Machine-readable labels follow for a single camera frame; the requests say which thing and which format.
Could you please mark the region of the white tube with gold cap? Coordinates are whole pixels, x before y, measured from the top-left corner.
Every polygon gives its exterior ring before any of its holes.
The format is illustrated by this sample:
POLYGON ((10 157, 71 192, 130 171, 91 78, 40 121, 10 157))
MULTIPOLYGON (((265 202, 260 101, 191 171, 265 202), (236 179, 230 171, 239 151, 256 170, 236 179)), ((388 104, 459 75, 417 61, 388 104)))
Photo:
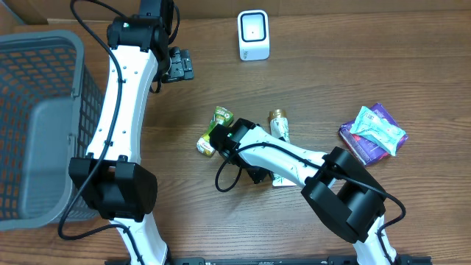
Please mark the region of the white tube with gold cap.
MULTIPOLYGON (((288 119, 286 111, 283 109, 276 109, 269 112, 269 126, 271 135, 275 138, 283 140, 287 143, 290 142, 289 138, 289 128, 288 128, 288 119)), ((290 180, 282 177, 279 174, 272 174, 272 185, 274 187, 290 187, 295 186, 296 184, 290 180)))

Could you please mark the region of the teal wet wipes pack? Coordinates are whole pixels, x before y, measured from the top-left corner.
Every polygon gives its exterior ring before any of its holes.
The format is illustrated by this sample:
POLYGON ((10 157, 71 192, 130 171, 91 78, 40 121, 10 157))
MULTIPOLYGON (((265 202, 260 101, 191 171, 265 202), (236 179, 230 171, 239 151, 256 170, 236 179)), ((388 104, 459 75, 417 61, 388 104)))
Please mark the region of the teal wet wipes pack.
POLYGON ((397 154, 397 145, 406 135, 404 130, 380 118, 365 106, 360 109, 350 128, 350 133, 377 144, 391 156, 397 154))

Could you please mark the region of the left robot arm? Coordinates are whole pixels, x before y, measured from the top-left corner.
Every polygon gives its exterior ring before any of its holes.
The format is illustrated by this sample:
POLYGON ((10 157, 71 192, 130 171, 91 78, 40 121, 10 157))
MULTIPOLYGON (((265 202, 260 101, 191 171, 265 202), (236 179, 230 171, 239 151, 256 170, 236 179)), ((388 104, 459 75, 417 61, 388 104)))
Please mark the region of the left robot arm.
POLYGON ((68 167, 78 193, 60 224, 83 199, 108 220, 84 235, 117 229, 130 253, 126 264, 173 262, 152 213, 157 179, 141 165, 141 129, 150 93, 160 92, 164 83, 194 78, 188 50, 172 46, 179 25, 173 1, 142 1, 138 13, 117 14, 107 39, 99 41, 110 59, 99 123, 85 157, 72 158, 68 167))

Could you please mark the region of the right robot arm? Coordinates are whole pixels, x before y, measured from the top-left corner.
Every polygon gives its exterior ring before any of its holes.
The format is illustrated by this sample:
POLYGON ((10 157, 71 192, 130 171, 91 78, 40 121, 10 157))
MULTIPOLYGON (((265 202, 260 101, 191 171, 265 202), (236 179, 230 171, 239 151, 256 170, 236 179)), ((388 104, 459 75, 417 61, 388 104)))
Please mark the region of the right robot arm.
POLYGON ((353 245, 358 264, 398 263, 386 235, 384 202, 390 194, 345 149, 303 149, 246 119, 231 127, 217 124, 210 145, 225 164, 248 170, 257 183, 275 173, 299 186, 322 224, 353 245))

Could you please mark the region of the white barcode scanner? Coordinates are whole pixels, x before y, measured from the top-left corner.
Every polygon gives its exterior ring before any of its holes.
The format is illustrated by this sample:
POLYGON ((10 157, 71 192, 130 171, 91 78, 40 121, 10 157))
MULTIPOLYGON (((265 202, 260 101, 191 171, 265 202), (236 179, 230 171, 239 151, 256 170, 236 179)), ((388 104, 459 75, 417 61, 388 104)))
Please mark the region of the white barcode scanner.
POLYGON ((266 60, 270 55, 269 18, 264 10, 238 14, 238 47, 242 61, 266 60))

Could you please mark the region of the grey plastic shopping basket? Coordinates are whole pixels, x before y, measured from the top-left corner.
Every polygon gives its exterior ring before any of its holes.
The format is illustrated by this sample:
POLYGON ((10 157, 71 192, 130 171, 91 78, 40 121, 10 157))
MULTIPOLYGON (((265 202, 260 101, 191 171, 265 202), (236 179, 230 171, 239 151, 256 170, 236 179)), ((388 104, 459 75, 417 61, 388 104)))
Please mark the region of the grey plastic shopping basket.
POLYGON ((59 222, 103 100, 73 32, 1 37, 1 230, 59 222))

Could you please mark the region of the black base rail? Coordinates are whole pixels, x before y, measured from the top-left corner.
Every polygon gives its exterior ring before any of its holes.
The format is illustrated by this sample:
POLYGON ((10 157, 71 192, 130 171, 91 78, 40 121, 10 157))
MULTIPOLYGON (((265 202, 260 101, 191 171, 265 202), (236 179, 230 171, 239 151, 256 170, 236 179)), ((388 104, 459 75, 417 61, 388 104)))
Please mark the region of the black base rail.
MULTIPOLYGON (((105 261, 107 265, 130 264, 130 259, 105 261)), ((175 265, 356 265, 355 256, 334 255, 328 258, 308 259, 216 259, 205 260, 204 258, 173 258, 170 264, 175 265)), ((431 257, 414 257, 400 255, 398 264, 401 265, 432 265, 431 257)))

